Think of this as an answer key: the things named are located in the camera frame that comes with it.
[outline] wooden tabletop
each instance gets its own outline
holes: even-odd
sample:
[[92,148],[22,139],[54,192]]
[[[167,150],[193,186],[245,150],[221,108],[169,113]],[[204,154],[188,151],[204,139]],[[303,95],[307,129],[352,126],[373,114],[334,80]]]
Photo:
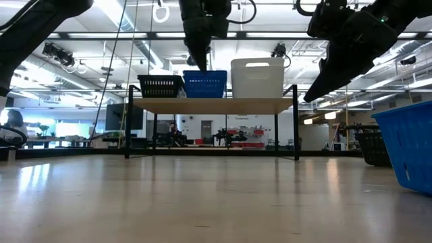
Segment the wooden tabletop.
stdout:
[[134,105],[156,114],[275,115],[290,108],[292,99],[134,99]]

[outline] blue basket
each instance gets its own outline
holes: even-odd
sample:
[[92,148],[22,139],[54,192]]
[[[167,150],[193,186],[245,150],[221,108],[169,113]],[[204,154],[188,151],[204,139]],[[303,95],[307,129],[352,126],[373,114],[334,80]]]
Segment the blue basket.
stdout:
[[372,115],[403,187],[432,194],[432,101]]
[[188,98],[222,98],[227,83],[226,71],[183,71]]

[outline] desk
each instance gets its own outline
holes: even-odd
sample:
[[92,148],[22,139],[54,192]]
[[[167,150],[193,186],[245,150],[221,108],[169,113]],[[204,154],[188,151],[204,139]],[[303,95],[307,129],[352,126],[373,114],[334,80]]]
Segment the desk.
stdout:
[[71,142],[71,146],[79,146],[80,143],[82,143],[83,147],[88,147],[90,141],[89,140],[66,140],[66,139],[60,139],[60,138],[48,138],[48,139],[31,139],[29,138],[27,140],[27,146],[29,149],[33,149],[34,143],[43,143],[43,148],[48,149],[50,142],[59,142],[60,146],[62,146],[63,142]]
[[[134,99],[133,93],[136,87],[129,86],[128,111],[137,106],[155,114],[153,123],[153,153],[156,154],[156,134],[158,114],[188,114],[188,115],[274,115],[275,141],[279,141],[278,115],[293,106],[294,117],[294,159],[298,160],[298,93],[297,86],[292,85],[283,93],[285,96],[292,90],[292,99],[188,99],[188,98],[143,98]],[[130,156],[130,130],[132,125],[132,113],[126,117],[126,149],[125,158]],[[275,155],[278,155],[278,146],[275,147]]]

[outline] basket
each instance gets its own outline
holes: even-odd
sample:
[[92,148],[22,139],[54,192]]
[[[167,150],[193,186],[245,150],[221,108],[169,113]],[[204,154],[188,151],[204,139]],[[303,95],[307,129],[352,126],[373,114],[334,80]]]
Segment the basket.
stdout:
[[222,98],[227,84],[226,71],[183,71],[188,98]]
[[184,87],[181,76],[138,75],[143,98],[176,98]]
[[364,160],[368,165],[380,167],[392,166],[380,132],[357,133],[356,139],[360,144]]
[[432,194],[432,101],[372,115],[403,187]]
[[231,62],[233,98],[282,98],[282,58],[236,59]]

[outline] black basket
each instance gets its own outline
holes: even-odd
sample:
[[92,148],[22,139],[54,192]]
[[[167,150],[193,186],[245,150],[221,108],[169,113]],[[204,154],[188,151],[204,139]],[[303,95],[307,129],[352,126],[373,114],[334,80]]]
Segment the black basket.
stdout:
[[180,87],[184,88],[181,76],[138,75],[143,98],[176,98]]
[[391,167],[389,154],[380,132],[358,133],[356,139],[360,144],[364,160],[368,165]]

